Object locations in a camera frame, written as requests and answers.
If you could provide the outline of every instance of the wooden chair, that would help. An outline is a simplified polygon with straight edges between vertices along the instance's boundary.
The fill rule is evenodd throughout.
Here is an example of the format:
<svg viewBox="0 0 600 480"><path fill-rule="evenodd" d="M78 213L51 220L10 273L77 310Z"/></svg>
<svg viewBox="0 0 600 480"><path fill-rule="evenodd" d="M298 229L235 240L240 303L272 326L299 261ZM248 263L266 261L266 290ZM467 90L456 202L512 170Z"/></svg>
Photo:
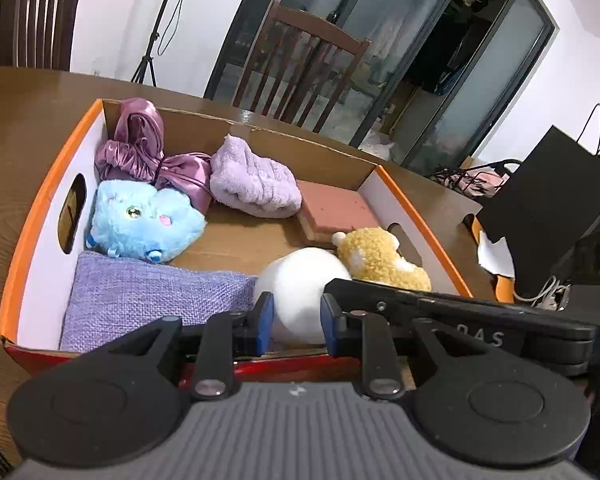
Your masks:
<svg viewBox="0 0 600 480"><path fill-rule="evenodd" d="M304 33L308 34L308 39L302 44L300 40ZM313 86L314 90L296 123L297 126L304 124L326 81L330 79L334 83L337 78L337 70L334 71L334 67L340 51L344 50L353 56L350 63L344 67L342 74L340 74L340 80L335 85L329 101L315 123L314 132L318 133L349 82L356 66L362 60L371 41L369 38L358 41L327 20L302 10L282 7L280 6L280 0L271 0L264 19L260 23L260 28L251 45L249 57L242 72L242 78L234 95L233 105L240 107L251 73L256 69L256 64L259 64L262 68L262 76L253 101L249 106L251 112L256 111L269 74L280 52L275 80L269 96L259 112L266 116L287 72L294 51L299 44L301 46L296 68L293 70L280 103L273 114L275 119L293 123L305 97Z"/></svg>
<svg viewBox="0 0 600 480"><path fill-rule="evenodd" d="M0 66L69 70L78 0L0 0Z"/></svg>

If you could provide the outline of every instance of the purple satin scrunchie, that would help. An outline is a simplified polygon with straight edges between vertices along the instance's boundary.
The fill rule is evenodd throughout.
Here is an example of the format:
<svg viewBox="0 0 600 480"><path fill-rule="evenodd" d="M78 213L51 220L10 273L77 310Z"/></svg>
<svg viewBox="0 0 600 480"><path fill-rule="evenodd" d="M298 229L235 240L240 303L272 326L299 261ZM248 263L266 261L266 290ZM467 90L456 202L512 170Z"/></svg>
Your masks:
<svg viewBox="0 0 600 480"><path fill-rule="evenodd" d="M140 180L157 189L174 187L206 214L211 204L211 157L206 153L164 156L163 143L164 125L154 104L139 97L122 101L113 140L96 152L100 179Z"/></svg>

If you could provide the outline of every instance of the white ball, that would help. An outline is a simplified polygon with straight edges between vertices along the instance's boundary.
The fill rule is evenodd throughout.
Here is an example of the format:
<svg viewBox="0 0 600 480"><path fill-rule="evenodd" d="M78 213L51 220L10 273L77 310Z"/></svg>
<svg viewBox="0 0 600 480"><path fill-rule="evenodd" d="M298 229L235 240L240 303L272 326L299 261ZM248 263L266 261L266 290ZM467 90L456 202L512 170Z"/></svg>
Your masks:
<svg viewBox="0 0 600 480"><path fill-rule="evenodd" d="M256 282L253 300L264 291L273 293L273 339L288 344L324 344L320 297L334 278L350 280L351 276L336 256L315 247L270 263Z"/></svg>

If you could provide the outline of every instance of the white wall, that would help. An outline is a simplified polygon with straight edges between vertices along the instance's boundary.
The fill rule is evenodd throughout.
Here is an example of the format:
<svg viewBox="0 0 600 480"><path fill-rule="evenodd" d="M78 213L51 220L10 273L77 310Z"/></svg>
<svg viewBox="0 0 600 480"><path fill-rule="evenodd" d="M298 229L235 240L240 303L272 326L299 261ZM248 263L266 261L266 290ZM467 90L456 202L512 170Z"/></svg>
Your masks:
<svg viewBox="0 0 600 480"><path fill-rule="evenodd" d="M524 159L554 124L577 137L600 102L600 38L586 32L571 0L542 0L560 29L535 72L475 155L480 161ZM582 144L595 151L598 117Z"/></svg>
<svg viewBox="0 0 600 480"><path fill-rule="evenodd" d="M160 32L177 1L169 0ZM158 56L154 48L158 86L199 96L204 93L240 1L184 0L177 34L166 53ZM146 49L161 2L79 0L72 72L131 79Z"/></svg>

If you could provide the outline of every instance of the screw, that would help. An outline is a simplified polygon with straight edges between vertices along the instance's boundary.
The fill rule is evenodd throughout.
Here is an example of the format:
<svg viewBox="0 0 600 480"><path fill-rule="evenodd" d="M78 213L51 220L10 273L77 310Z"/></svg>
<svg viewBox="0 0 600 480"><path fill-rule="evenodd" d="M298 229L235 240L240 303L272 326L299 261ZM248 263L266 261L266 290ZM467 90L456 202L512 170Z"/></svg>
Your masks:
<svg viewBox="0 0 600 480"><path fill-rule="evenodd" d="M217 379L202 379L194 388L203 397L217 397L226 390L226 384Z"/></svg>
<svg viewBox="0 0 600 480"><path fill-rule="evenodd" d="M374 379L369 387L377 395L394 395L400 391L400 383L395 379Z"/></svg>

